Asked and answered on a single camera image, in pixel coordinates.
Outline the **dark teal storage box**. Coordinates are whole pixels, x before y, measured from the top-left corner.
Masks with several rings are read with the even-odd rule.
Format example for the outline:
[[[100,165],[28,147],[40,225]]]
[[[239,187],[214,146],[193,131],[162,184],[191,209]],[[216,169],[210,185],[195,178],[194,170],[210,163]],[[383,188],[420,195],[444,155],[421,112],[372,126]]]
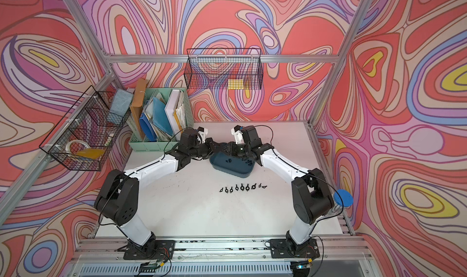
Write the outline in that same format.
[[[215,170],[243,179],[250,176],[255,166],[252,160],[239,159],[222,152],[214,153],[209,161]]]

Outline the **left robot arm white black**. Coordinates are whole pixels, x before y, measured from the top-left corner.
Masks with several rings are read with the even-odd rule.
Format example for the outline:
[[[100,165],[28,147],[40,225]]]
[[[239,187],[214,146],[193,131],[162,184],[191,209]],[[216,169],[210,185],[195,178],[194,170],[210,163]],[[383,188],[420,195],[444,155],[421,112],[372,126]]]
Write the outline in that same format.
[[[206,128],[189,127],[179,134],[179,142],[156,160],[126,171],[111,171],[94,208],[100,216],[112,221],[129,244],[141,250],[155,249],[156,237],[138,213],[141,193],[146,188],[154,188],[156,181],[181,171],[193,159],[207,159],[212,153],[212,139],[207,134]]]

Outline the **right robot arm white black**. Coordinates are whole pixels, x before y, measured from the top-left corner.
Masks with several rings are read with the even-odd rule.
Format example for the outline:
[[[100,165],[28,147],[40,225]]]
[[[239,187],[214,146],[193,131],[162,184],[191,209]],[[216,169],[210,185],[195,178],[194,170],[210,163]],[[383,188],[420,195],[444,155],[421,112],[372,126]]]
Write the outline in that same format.
[[[320,169],[306,170],[262,142],[255,126],[236,126],[231,130],[235,141],[228,144],[227,154],[255,161],[291,185],[296,220],[286,234],[290,247],[305,245],[317,223],[327,218],[334,207],[331,186]]]

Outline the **blue folder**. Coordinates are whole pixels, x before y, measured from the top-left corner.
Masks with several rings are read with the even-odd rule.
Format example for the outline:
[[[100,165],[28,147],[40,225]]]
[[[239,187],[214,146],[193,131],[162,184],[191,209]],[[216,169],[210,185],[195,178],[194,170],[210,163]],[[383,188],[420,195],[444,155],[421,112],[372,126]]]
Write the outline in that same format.
[[[142,131],[149,142],[168,141],[173,136],[169,120],[165,113],[165,103],[152,97],[143,108],[139,119]]]

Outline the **green plastic file organizer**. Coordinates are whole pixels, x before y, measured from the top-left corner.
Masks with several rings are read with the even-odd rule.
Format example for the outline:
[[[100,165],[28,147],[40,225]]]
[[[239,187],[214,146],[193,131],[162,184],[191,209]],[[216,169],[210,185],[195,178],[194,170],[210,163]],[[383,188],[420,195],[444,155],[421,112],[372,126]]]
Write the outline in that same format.
[[[133,151],[168,151],[179,142],[181,129],[194,125],[187,89],[146,89],[139,122],[128,125],[135,129],[130,139]]]

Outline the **white binder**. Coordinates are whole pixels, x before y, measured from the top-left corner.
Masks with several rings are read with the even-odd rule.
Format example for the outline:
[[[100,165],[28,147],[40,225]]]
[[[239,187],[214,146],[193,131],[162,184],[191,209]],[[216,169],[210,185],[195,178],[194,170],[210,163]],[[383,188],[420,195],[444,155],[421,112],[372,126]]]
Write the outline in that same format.
[[[170,92],[169,100],[165,106],[165,113],[169,120],[173,135],[180,139],[180,131],[185,128],[184,111],[182,110],[182,91],[174,89]]]

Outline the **yellow sticky note pad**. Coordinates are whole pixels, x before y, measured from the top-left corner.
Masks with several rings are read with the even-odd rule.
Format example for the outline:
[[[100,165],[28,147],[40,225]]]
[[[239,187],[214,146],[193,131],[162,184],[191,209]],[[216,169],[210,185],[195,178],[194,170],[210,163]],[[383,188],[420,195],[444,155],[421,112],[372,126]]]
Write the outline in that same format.
[[[244,81],[242,79],[229,79],[227,80],[228,90],[243,90],[245,88]]]

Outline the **brown cardboard folder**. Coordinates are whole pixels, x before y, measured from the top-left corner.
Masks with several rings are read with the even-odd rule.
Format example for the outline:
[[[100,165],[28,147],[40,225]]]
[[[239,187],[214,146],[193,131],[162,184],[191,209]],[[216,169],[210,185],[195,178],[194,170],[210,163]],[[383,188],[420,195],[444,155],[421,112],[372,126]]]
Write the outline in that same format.
[[[140,141],[144,139],[144,132],[142,131],[139,119],[143,111],[146,87],[147,81],[145,79],[140,78],[137,80],[135,91],[133,93],[133,100],[130,106],[131,115],[135,122]]]

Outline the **grey blue sponge pad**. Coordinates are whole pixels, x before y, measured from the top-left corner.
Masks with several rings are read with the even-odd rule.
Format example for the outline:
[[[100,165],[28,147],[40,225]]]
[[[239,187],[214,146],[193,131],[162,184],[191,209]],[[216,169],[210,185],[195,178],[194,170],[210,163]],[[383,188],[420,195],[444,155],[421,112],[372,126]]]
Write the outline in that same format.
[[[119,89],[116,91],[109,112],[113,115],[124,116],[133,100],[133,94],[126,90]]]

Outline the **yellow card in basket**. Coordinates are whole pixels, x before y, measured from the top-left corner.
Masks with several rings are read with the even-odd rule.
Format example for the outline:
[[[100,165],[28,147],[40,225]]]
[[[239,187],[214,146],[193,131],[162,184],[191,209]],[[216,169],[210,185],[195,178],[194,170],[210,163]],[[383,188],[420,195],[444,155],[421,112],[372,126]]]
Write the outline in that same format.
[[[76,152],[75,155],[86,159],[97,160],[100,159],[104,153],[104,149],[86,148]]]

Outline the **clear tube blue cap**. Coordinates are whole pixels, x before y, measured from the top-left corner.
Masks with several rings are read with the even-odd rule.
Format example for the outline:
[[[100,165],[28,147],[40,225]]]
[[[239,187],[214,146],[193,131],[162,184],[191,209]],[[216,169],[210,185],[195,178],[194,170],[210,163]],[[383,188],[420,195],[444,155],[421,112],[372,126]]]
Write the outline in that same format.
[[[338,209],[349,208],[353,205],[353,196],[345,189],[338,189],[333,194],[334,206]]]

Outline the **white tape roll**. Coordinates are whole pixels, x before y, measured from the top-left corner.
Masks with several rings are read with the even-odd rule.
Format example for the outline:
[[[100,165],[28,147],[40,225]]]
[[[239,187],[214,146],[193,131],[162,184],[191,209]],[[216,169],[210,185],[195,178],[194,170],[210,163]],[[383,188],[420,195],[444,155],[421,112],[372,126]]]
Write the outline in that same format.
[[[65,151],[68,154],[83,155],[90,150],[90,145],[83,140],[71,140],[67,142]]]

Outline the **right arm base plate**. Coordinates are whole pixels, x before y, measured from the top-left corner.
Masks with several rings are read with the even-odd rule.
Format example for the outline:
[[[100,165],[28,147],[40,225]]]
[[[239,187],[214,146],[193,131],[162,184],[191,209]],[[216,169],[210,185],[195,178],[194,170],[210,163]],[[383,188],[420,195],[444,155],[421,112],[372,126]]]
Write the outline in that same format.
[[[315,239],[309,239],[300,245],[295,244],[292,239],[270,239],[268,242],[273,259],[316,259],[321,256]]]

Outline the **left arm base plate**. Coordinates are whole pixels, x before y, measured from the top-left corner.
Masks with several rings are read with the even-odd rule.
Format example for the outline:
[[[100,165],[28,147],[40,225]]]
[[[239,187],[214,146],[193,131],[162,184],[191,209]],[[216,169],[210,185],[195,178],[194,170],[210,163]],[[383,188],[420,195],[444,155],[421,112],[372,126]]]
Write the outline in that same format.
[[[137,245],[128,241],[124,252],[124,260],[164,260],[172,259],[175,251],[175,241],[149,240],[145,245]]]

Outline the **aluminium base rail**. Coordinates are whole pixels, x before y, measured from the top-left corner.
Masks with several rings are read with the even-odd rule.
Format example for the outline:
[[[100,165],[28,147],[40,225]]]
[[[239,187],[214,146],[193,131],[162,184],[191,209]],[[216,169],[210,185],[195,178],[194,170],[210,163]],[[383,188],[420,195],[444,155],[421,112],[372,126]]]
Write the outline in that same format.
[[[381,273],[362,237],[321,236],[303,258],[289,258],[271,237],[175,238],[164,266],[126,260],[124,238],[82,241],[66,277],[379,277]]]

